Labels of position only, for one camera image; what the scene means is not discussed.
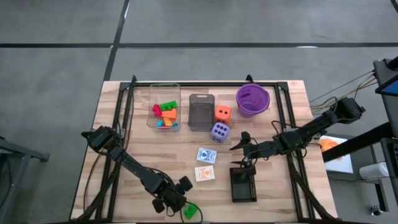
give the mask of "wooden table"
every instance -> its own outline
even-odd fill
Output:
[[[304,82],[287,81],[294,108],[297,125],[303,125],[313,119]],[[271,97],[268,110],[253,117],[243,118],[236,105],[237,87],[186,87],[181,89],[182,127],[177,133],[157,133],[146,125],[149,104],[149,88],[134,90],[134,116],[128,145],[128,153],[144,166],[166,172],[175,181],[186,175],[193,188],[186,194],[189,201],[197,204],[203,211],[204,221],[208,222],[288,222],[296,221],[294,200],[290,184],[289,171],[285,156],[273,156],[269,161],[259,159],[255,175],[257,202],[232,203],[229,168],[237,167],[231,161],[240,161],[243,150],[229,151],[240,140],[241,131],[248,131],[257,142],[270,140],[275,135],[272,120],[279,120],[273,88],[264,87]],[[119,82],[104,82],[95,115],[94,128],[100,125],[111,126],[118,95]],[[211,140],[209,133],[190,131],[188,121],[188,97],[192,93],[209,93],[215,96],[216,105],[232,108],[232,124],[229,136],[224,144]],[[215,180],[195,182],[194,167],[209,164],[196,160],[199,147],[217,150],[214,164]],[[336,208],[330,190],[328,177],[323,164],[322,153],[317,145],[307,147],[305,157],[310,188],[320,203],[330,214],[336,217]],[[97,154],[88,149],[80,177],[78,191],[71,218],[83,212],[83,192],[91,166]],[[101,158],[94,169],[88,187],[87,204],[100,189],[105,158]],[[303,213],[307,217],[305,200],[300,194]],[[122,168],[119,178],[118,196],[114,208],[114,222],[180,222],[179,214],[166,216],[165,212],[156,213],[149,195],[139,180]],[[199,215],[189,220],[198,221]]]

